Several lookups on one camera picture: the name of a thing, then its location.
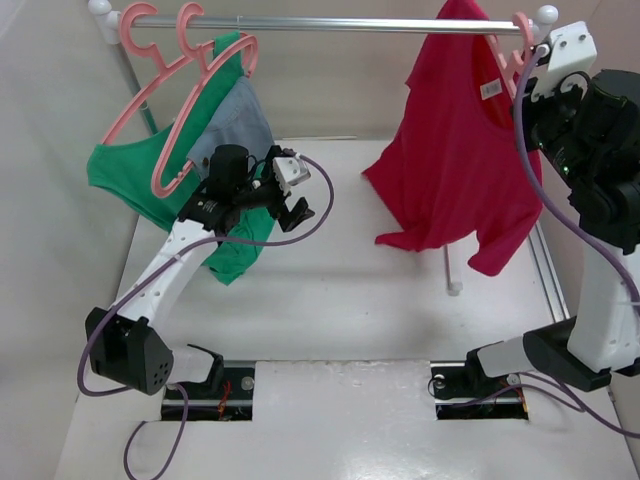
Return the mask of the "pink red t shirt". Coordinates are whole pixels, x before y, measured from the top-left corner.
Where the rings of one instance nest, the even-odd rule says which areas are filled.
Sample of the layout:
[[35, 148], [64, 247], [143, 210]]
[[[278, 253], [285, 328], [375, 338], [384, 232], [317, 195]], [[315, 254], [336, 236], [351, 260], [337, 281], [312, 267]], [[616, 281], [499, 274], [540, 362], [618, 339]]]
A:
[[521, 165], [512, 98], [487, 37], [428, 35], [406, 85], [398, 130], [363, 172], [399, 225], [375, 242], [421, 252], [474, 234], [469, 266], [496, 276], [542, 204]]

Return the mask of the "pink plastic hanger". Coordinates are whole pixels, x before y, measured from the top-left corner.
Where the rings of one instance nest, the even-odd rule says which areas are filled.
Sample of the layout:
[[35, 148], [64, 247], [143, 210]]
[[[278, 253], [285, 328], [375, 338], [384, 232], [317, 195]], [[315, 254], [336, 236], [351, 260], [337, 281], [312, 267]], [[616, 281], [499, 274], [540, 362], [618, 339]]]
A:
[[[498, 37], [513, 34], [522, 45], [519, 50], [505, 52]], [[486, 40], [498, 67], [502, 82], [509, 96], [514, 99], [517, 90], [517, 79], [532, 55], [534, 47], [534, 31], [532, 21], [523, 13], [516, 12], [511, 22], [492, 22]]]

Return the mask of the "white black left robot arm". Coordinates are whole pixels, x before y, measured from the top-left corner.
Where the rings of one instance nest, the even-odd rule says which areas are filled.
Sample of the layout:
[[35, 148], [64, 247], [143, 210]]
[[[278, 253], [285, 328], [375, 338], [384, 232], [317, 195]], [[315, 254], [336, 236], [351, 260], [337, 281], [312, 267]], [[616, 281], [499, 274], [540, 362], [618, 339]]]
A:
[[117, 391], [152, 396], [165, 386], [189, 384], [201, 396], [222, 387], [220, 354], [186, 343], [170, 346], [166, 324], [180, 294], [211, 255], [231, 246], [266, 247], [269, 240], [235, 233], [250, 213], [265, 213], [290, 232], [313, 217], [305, 198], [286, 204], [294, 187], [310, 177], [314, 161], [273, 145], [255, 164], [239, 145], [222, 145], [213, 155], [213, 171], [183, 201], [169, 234], [151, 263], [109, 308], [94, 308], [85, 320], [87, 344], [78, 370], [78, 386], [88, 371], [117, 383]]

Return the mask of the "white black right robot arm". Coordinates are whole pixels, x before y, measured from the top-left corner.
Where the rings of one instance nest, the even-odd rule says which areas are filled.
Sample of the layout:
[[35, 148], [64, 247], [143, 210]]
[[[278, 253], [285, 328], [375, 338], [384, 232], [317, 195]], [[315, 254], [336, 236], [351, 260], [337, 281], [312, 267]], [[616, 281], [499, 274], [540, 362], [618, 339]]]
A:
[[594, 253], [585, 262], [595, 271], [585, 279], [596, 291], [583, 313], [468, 352], [462, 381], [476, 394], [527, 370], [584, 392], [609, 385], [614, 374], [639, 374], [639, 277], [623, 262], [639, 245], [639, 76], [614, 69], [578, 75], [585, 86], [562, 78], [540, 100], [537, 81], [523, 79], [512, 112], [519, 153], [540, 150], [570, 190], [577, 222], [522, 161], [546, 209]]

